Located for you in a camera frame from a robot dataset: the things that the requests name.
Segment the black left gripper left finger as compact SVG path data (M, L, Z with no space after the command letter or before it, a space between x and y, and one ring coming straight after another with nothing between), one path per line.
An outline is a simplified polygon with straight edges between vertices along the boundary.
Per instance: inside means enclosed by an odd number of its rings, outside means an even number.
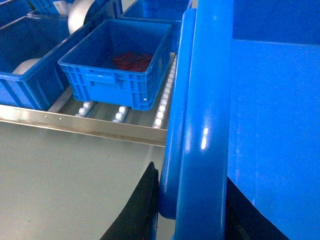
M159 215L159 171L150 162L132 195L102 240L155 240Z

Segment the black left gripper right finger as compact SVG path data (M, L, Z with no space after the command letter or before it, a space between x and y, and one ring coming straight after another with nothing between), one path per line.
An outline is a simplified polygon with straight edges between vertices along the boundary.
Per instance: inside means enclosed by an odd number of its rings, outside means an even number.
M226 240L287 240L228 178L225 206Z

